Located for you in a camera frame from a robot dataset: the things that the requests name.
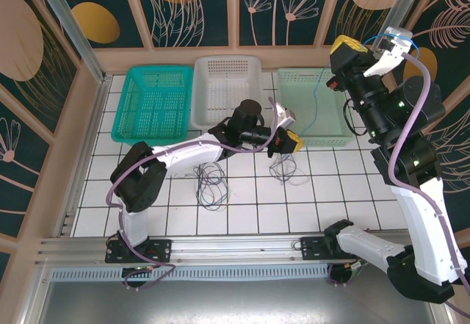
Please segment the white tile floor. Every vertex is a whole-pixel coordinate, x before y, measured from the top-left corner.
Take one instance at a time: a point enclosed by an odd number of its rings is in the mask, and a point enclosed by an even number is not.
[[[263,73],[263,106],[276,96],[277,76]],[[97,133],[95,148],[84,183],[73,237],[102,237],[118,228],[118,211],[105,204],[109,177],[130,146],[115,143],[110,132],[124,83],[114,76]],[[352,122],[362,131],[361,119]],[[189,128],[188,137],[201,132]],[[149,209],[151,236],[208,234],[280,234],[322,231],[331,223],[350,219],[371,230],[406,228],[400,207],[378,174],[367,136],[354,138],[344,148],[309,148],[294,154],[295,177],[282,185],[270,176],[272,160],[265,152],[237,154],[221,162],[227,173],[228,206],[210,212],[198,206],[197,180],[180,173],[165,181]]]

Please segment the teal plastic basket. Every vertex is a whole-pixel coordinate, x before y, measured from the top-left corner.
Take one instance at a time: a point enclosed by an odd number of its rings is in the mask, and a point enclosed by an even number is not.
[[[111,137],[115,142],[152,145],[186,138],[191,107],[192,69],[147,65],[127,72]]]
[[[278,70],[280,103],[295,114],[297,121],[289,128],[297,134],[308,127],[315,117],[314,88],[319,83],[317,120],[300,136],[306,146],[342,147],[353,138],[342,114],[345,94],[334,92],[326,86],[332,77],[330,69],[323,72],[321,68]]]

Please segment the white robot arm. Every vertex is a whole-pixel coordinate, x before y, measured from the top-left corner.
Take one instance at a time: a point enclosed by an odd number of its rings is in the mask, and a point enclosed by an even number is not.
[[[153,148],[144,142],[134,145],[112,174],[113,183],[144,156],[163,154],[158,160],[153,161],[151,166],[146,166],[147,171],[144,173],[139,170],[134,171],[116,189],[116,195],[122,206],[123,230],[130,245],[136,247],[148,239],[148,207],[158,196],[165,178],[188,168],[217,162],[235,154],[233,151],[225,150],[220,143],[232,148],[241,148],[243,143],[252,145],[268,143],[267,153],[270,157],[274,153],[290,154],[299,150],[303,145],[302,141],[296,134],[287,130],[295,122],[294,113],[284,109],[280,104],[275,105],[277,120],[272,120],[270,127],[264,126],[261,106],[253,100],[244,100],[235,109],[231,118],[225,119],[198,138]],[[275,136],[272,141],[268,141],[272,130],[275,131]]]
[[[442,216],[439,216],[422,196],[395,186],[389,178],[388,162],[391,152],[418,101],[423,78],[409,78],[397,89],[388,92],[381,76],[399,65],[401,53],[409,51],[411,41],[402,36],[402,29],[389,28],[387,32],[389,37],[385,37],[380,44],[383,55],[379,60],[356,40],[339,37],[330,53],[335,76],[327,85],[333,90],[348,91],[354,109],[361,116],[369,133],[370,142],[380,145],[372,151],[372,156],[385,183],[391,185],[391,190],[397,197],[412,245],[386,242],[347,220],[327,228],[325,241],[332,253],[339,250],[352,253],[379,267],[405,297],[443,303],[453,296],[451,283],[459,278],[458,271],[464,272],[467,263],[451,233],[458,267],[452,262],[446,235],[439,220],[442,217],[445,226],[452,230],[444,205],[441,167],[435,149],[423,137],[421,129],[442,117],[445,109],[441,103],[439,87],[432,84],[430,94],[399,151],[397,164],[394,166],[394,174],[399,181],[419,188],[437,203],[442,212]]]

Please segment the black mounting plate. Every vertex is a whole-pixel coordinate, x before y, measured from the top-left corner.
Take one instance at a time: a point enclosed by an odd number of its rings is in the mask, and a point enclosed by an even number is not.
[[[171,240],[150,240],[139,244],[135,250],[149,259],[156,262],[168,263],[171,256]],[[107,264],[130,264],[143,263],[138,256],[134,255],[126,246],[121,238],[108,241],[106,247],[106,257],[104,262]]]
[[[354,254],[341,252],[332,255],[326,244],[324,237],[302,237],[300,238],[300,250],[303,260],[336,260],[348,262],[357,258]]]

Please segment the blue cable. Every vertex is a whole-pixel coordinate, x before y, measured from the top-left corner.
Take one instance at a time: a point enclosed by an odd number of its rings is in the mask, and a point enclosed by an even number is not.
[[[385,34],[385,33],[384,34],[377,34],[375,36],[370,37],[366,41],[364,41],[362,46],[365,46],[367,43],[370,43],[372,40],[375,40],[378,37],[382,37],[382,36],[398,37],[399,39],[402,39],[402,40],[411,41],[411,45],[416,49],[416,58],[419,57],[419,48],[418,48],[418,46],[409,37],[406,37],[406,36],[403,36],[403,35],[393,35],[393,34]]]
[[[320,84],[320,81],[322,80],[322,76],[323,76],[323,72],[325,72],[325,69],[328,67],[328,65],[326,65],[325,67],[323,67],[322,69],[322,72],[320,73],[320,76],[318,78],[318,82],[317,82],[317,85],[315,85],[315,89],[314,89],[314,98],[315,98],[315,118],[314,120],[312,121],[312,123],[310,123],[308,125],[308,127],[304,128],[304,130],[301,131],[300,133],[300,136],[302,137],[303,134],[308,131],[308,129],[310,127],[312,127],[315,123],[315,121],[317,120],[317,113],[318,113],[318,103],[317,103],[317,90],[318,90],[318,85]]]
[[[375,36],[372,36],[370,37],[369,39],[367,39],[366,41],[364,41],[364,43],[362,44],[362,46],[365,46],[367,43],[370,43],[372,40],[374,39],[377,39],[378,37],[382,37],[382,36],[388,36],[388,37],[398,37],[399,39],[402,39],[402,40],[407,40],[407,41],[411,41],[411,45],[416,49],[416,58],[419,57],[419,48],[418,46],[414,43],[414,41],[412,41],[409,37],[406,37],[406,36],[403,36],[403,35],[393,35],[393,34],[377,34]],[[310,127],[312,127],[315,123],[315,121],[317,120],[317,112],[318,112],[318,103],[317,103],[317,90],[318,90],[318,85],[320,83],[320,81],[322,80],[322,75],[323,75],[323,72],[325,72],[325,69],[328,67],[328,65],[326,65],[323,69],[322,69],[322,72],[320,73],[320,76],[318,78],[318,82],[317,82],[317,85],[315,85],[315,89],[314,89],[314,98],[315,98],[315,118],[314,120],[312,121],[312,123],[310,123],[306,128],[304,128],[304,130],[301,131],[300,133],[300,136],[302,137],[303,134],[308,131],[308,129],[310,129]]]

